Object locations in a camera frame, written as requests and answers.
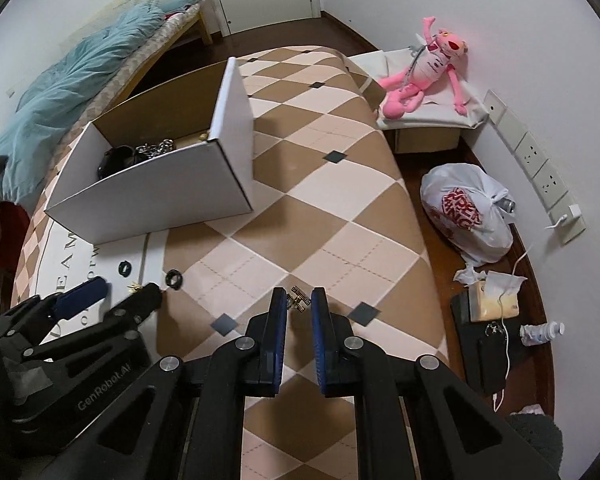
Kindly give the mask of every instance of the blue blanket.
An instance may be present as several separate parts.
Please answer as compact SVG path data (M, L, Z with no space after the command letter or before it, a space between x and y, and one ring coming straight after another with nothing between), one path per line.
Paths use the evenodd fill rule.
M62 136L125 59L163 23L160 7L135 6L38 76L0 136L0 155L9 157L0 178L0 201L31 211Z

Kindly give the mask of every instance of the white plastic bag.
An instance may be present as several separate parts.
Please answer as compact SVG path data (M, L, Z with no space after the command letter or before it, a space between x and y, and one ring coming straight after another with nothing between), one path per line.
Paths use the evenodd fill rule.
M513 243L513 216L495 205L504 197L509 190L473 164L433 168L420 186L429 219L475 267L497 262Z

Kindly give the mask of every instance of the pink panther plush toy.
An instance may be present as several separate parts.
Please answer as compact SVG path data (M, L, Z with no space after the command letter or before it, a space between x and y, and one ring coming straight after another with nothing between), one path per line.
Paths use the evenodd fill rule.
M433 38L431 25L435 20L433 16L424 18L424 38L427 46L416 55L411 65L399 74L379 81L380 86L387 90L382 113L389 120L398 120L405 112L413 112L418 108L424 99L424 91L445 72L451 79L456 112L466 115L458 74L451 62L464 56L467 46L461 38L443 28Z

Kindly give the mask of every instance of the pillow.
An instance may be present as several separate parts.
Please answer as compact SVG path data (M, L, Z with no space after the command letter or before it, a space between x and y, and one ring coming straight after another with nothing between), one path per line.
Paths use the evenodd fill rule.
M162 12L165 14L171 14L176 10L184 9L184 7L196 4L202 0L167 0L160 4Z

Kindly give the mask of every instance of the power outlet panel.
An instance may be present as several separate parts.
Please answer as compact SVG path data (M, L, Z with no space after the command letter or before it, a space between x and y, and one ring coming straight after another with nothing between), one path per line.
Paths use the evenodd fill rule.
M515 155L518 163L531 180L536 176L538 171L540 171L542 165L549 159L540 146L538 146L538 142L530 132L527 132L524 137L522 137L520 144L516 148Z
M498 124L507 109L507 105L501 101L493 90L487 90L487 95L484 96L484 106L487 108L489 118L493 124Z
M542 165L532 182L547 210L551 209L568 192L551 159Z
M511 110L505 110L496 129L512 152L516 151L528 131L528 128L518 120Z
M555 224L562 215L568 216L570 214L569 206L576 203L577 202L571 193L567 192L549 211L549 218L551 219L552 224ZM574 221L559 225L555 229L555 232L560 238L560 241L563 244L567 244L586 228L587 225L584 223L584 218L580 216L580 218Z

